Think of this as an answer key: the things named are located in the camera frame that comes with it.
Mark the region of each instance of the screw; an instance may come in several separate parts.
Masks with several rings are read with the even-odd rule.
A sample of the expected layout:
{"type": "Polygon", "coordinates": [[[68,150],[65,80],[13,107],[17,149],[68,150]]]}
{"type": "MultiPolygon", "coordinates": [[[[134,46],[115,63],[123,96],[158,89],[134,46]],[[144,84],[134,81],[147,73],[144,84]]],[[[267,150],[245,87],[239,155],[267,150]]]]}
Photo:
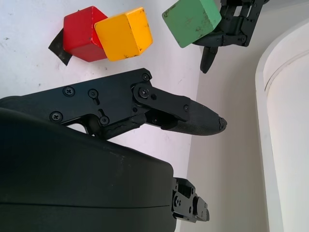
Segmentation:
{"type": "Polygon", "coordinates": [[[67,86],[63,88],[63,94],[67,97],[73,97],[75,94],[75,90],[72,87],[67,86]]]}
{"type": "Polygon", "coordinates": [[[144,80],[144,81],[149,81],[149,80],[150,80],[150,76],[149,76],[148,73],[144,73],[144,74],[143,74],[143,80],[144,80]]]}
{"type": "Polygon", "coordinates": [[[183,109],[188,112],[189,111],[189,106],[188,105],[184,105],[183,109]]]}
{"type": "Polygon", "coordinates": [[[88,91],[88,96],[91,98],[97,98],[98,97],[98,92],[95,89],[91,89],[88,91]]]}
{"type": "Polygon", "coordinates": [[[109,119],[108,117],[106,117],[106,116],[103,116],[103,117],[100,118],[100,123],[101,123],[103,126],[108,125],[109,122],[110,122],[110,119],[109,119]]]}
{"type": "Polygon", "coordinates": [[[60,112],[55,111],[50,114],[49,118],[53,122],[61,122],[63,119],[63,116],[60,112]]]}
{"type": "Polygon", "coordinates": [[[140,88],[139,94],[142,98],[147,98],[149,96],[149,90],[146,88],[140,88]]]}

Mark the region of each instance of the green block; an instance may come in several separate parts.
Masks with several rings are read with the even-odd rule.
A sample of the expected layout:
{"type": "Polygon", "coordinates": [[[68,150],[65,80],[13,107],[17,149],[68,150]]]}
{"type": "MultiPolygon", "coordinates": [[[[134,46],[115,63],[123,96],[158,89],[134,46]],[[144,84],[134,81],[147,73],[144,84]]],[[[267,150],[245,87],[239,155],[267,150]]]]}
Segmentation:
{"type": "Polygon", "coordinates": [[[162,17],[180,47],[209,34],[221,21],[213,0],[179,0],[162,17]]]}

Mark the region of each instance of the black bracket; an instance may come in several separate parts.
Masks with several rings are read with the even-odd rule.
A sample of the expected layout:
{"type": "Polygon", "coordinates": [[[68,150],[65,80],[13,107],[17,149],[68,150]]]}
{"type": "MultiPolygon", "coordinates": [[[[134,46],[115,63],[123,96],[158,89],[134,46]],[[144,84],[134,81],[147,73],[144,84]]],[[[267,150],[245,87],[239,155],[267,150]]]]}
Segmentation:
{"type": "Polygon", "coordinates": [[[190,221],[209,221],[206,202],[197,196],[195,187],[186,179],[174,178],[172,211],[174,217],[190,221]]]}
{"type": "Polygon", "coordinates": [[[146,84],[137,84],[133,95],[140,104],[171,114],[181,121],[190,118],[190,98],[173,95],[146,84]]]}

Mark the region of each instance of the scratched block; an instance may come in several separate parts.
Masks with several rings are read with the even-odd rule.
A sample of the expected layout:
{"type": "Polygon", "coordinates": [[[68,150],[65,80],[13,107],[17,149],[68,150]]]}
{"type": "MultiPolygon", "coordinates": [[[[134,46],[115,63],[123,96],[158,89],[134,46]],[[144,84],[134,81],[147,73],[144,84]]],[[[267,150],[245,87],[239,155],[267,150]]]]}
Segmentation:
{"type": "Polygon", "coordinates": [[[139,56],[153,42],[142,7],[97,22],[95,30],[110,61],[139,56]]]}
{"type": "Polygon", "coordinates": [[[94,6],[64,17],[63,48],[68,53],[88,62],[106,59],[94,24],[107,16],[94,6]]]}
{"type": "Polygon", "coordinates": [[[209,34],[221,21],[213,0],[179,0],[162,17],[180,47],[209,34]]]}

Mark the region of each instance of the black tape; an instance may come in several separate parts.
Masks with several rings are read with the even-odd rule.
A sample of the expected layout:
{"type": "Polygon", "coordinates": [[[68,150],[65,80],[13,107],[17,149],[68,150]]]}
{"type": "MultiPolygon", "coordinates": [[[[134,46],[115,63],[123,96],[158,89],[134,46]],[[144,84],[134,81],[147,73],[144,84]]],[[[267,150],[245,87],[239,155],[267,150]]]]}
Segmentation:
{"type": "Polygon", "coordinates": [[[63,29],[54,38],[48,49],[58,56],[65,65],[68,65],[72,55],[63,49],[63,29]]]}

